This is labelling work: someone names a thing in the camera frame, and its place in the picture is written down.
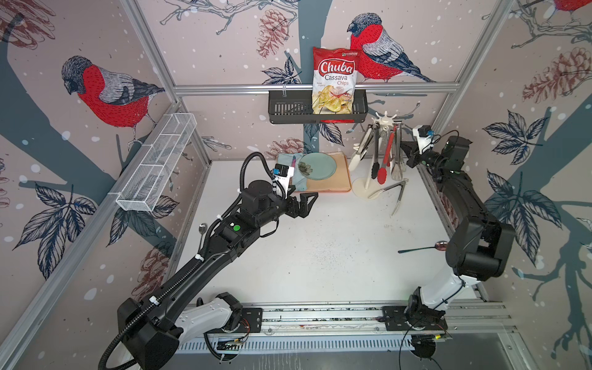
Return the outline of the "cream handled utensil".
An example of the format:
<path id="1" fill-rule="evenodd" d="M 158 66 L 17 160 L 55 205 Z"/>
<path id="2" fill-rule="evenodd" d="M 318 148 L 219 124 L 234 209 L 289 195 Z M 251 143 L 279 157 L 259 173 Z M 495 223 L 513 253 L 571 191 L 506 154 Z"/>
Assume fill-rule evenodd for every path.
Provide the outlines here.
<path id="1" fill-rule="evenodd" d="M 391 177 L 394 181 L 403 180 L 404 163 L 402 158 L 401 140 L 402 140 L 402 122 L 397 122 L 393 126 L 394 129 L 394 140 L 393 147 L 391 150 Z"/>

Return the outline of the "red silicone tongs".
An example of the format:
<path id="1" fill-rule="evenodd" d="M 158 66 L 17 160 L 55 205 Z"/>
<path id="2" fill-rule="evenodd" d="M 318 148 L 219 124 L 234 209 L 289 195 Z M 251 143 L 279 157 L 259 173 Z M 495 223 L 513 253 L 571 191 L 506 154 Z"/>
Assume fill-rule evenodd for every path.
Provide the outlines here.
<path id="1" fill-rule="evenodd" d="M 385 142 L 386 142 L 385 152 L 384 152 L 384 156 L 382 159 L 382 164 L 380 165 L 379 172 L 377 175 L 377 181 L 380 185 L 383 185 L 386 182 L 388 174 L 389 174 L 389 168 L 390 168 L 390 163 L 391 163 L 391 151 L 392 151 L 394 139 L 396 137 L 396 129 L 397 129 L 397 125 L 395 124 L 390 128 L 390 130 L 385 135 Z"/>

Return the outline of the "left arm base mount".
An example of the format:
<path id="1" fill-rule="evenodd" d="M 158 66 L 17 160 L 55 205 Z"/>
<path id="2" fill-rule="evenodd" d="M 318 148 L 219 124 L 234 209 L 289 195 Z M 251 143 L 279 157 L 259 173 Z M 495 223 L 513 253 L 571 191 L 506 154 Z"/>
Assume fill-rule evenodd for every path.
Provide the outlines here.
<path id="1" fill-rule="evenodd" d="M 244 306 L 228 292 L 220 293 L 215 300 L 221 300 L 228 306 L 230 314 L 228 320 L 220 328 L 208 331 L 212 334 L 242 334 L 260 333 L 263 323 L 263 308 Z"/>

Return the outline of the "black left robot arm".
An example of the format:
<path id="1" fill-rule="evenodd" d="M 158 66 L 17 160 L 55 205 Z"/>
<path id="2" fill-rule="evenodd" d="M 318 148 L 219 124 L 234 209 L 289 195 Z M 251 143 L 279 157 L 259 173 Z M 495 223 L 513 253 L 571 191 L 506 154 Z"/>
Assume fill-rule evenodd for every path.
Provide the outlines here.
<path id="1" fill-rule="evenodd" d="M 256 157 L 262 159 L 266 179 L 246 184 L 248 165 Z M 277 224 L 283 215 L 308 217 L 319 197 L 316 192 L 294 197 L 294 186 L 282 183 L 289 167 L 270 168 L 263 158 L 260 152 L 245 158 L 237 198 L 206 230 L 194 257 L 140 301 L 129 298 L 120 305 L 119 333 L 102 354 L 100 369 L 109 367 L 109 358 L 118 345 L 132 356 L 120 365 L 121 369 L 134 365 L 161 369 L 184 343 L 207 336 L 212 330 L 234 331 L 241 326 L 243 306 L 232 294 L 219 294 L 196 308 L 188 305 L 218 273 L 264 237 L 264 226 Z"/>

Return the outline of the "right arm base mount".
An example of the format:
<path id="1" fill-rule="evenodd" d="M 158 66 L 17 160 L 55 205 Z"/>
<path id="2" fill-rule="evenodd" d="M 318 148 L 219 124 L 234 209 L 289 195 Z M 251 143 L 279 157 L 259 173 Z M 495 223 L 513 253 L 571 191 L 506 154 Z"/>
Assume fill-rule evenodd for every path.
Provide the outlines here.
<path id="1" fill-rule="evenodd" d="M 383 306 L 378 322 L 385 324 L 387 331 L 435 331 L 447 330 L 445 311 L 429 308 L 421 298 L 421 288 L 410 295 L 407 306 Z"/>

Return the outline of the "black steel tongs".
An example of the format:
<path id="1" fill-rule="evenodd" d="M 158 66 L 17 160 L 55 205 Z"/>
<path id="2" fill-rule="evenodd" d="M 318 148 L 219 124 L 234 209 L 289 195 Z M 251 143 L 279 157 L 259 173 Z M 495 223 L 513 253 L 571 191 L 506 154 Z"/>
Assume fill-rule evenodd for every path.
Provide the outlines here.
<path id="1" fill-rule="evenodd" d="M 373 164 L 371 170 L 371 178 L 374 180 L 378 177 L 379 173 L 379 148 L 380 148 L 380 125 L 376 123 L 374 125 L 374 152 L 373 152 Z"/>

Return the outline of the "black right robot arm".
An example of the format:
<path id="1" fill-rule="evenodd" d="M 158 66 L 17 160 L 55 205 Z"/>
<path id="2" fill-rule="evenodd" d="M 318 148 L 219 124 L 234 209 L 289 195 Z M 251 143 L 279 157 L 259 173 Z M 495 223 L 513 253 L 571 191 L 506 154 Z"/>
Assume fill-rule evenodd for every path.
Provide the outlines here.
<path id="1" fill-rule="evenodd" d="M 449 200 L 459 218 L 447 243 L 446 266 L 409 297 L 405 316 L 410 322 L 426 324 L 441 319 L 461 291 L 501 276 L 507 266 L 516 232 L 487 210 L 469 175 L 462 171 L 470 144 L 463 137 L 453 137 L 438 153 L 427 137 L 402 143 L 407 166 L 422 164 L 431 170 L 437 190 Z"/>

